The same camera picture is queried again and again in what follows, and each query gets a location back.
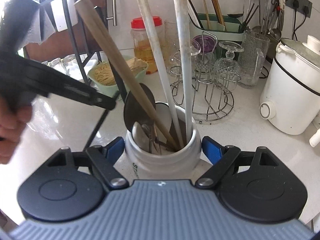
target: power socket panel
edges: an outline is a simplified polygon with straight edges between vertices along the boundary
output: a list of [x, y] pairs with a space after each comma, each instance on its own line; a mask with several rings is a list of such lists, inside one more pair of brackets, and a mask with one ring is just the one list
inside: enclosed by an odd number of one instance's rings
[[[287, 0], [287, 1], [285, 2], [285, 5], [288, 6], [288, 7], [290, 7], [290, 8], [292, 8], [292, 9], [294, 9], [294, 7], [293, 7], [293, 1], [294, 1], [294, 0]], [[297, 9], [297, 12], [300, 12], [300, 13], [302, 13], [302, 14], [304, 15], [303, 8], [304, 8], [305, 6], [307, 6], [307, 7], [309, 8], [309, 13], [308, 13], [307, 17], [310, 18], [310, 16], [311, 16], [311, 9], [312, 9], [312, 2], [310, 2], [309, 0], [298, 0], [298, 1], [299, 1], [299, 8]]]

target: gray plastic object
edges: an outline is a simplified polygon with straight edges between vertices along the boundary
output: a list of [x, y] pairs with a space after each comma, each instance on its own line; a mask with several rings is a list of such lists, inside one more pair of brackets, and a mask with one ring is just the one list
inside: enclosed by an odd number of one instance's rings
[[241, 219], [211, 190], [189, 180], [136, 180], [111, 191], [85, 217], [66, 223], [27, 220], [10, 233], [14, 240], [307, 240], [314, 236], [298, 220], [258, 224]]

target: human hand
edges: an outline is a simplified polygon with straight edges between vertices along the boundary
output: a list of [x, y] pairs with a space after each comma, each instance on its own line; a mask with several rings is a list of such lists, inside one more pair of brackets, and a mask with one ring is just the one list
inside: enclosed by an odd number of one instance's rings
[[0, 96], [0, 164], [7, 164], [20, 142], [20, 136], [31, 120], [32, 107], [23, 106], [14, 114], [9, 110], [8, 104]]

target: plastic jar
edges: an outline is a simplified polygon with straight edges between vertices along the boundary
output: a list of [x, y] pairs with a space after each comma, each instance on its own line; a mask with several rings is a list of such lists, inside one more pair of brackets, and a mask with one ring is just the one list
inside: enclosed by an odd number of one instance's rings
[[[185, 119], [185, 110], [175, 106], [180, 120]], [[192, 118], [192, 136], [188, 144], [169, 155], [154, 155], [139, 148], [132, 134], [127, 131], [125, 153], [137, 179], [191, 179], [201, 155], [201, 137]]]
[[[153, 22], [156, 26], [156, 31], [158, 34], [162, 55], [165, 53], [165, 42], [164, 42], [164, 27], [162, 24], [162, 19], [159, 16], [153, 16]], [[131, 22], [131, 36], [133, 38], [134, 55], [148, 62], [149, 67], [147, 69], [147, 74], [152, 74], [156, 72], [157, 66], [155, 58], [153, 57], [151, 45], [148, 39], [148, 35], [142, 20], [142, 17], [135, 18]]]

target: noodles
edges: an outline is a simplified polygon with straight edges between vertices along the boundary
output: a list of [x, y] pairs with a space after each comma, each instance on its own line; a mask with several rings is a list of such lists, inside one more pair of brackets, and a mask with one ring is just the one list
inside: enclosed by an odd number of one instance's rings
[[[127, 60], [127, 64], [130, 67], [132, 74], [136, 76], [140, 71], [148, 67], [148, 63], [139, 58], [132, 58]], [[110, 64], [106, 61], [101, 62], [94, 71], [94, 78], [100, 84], [105, 86], [112, 86], [116, 84], [115, 78], [110, 67]]]

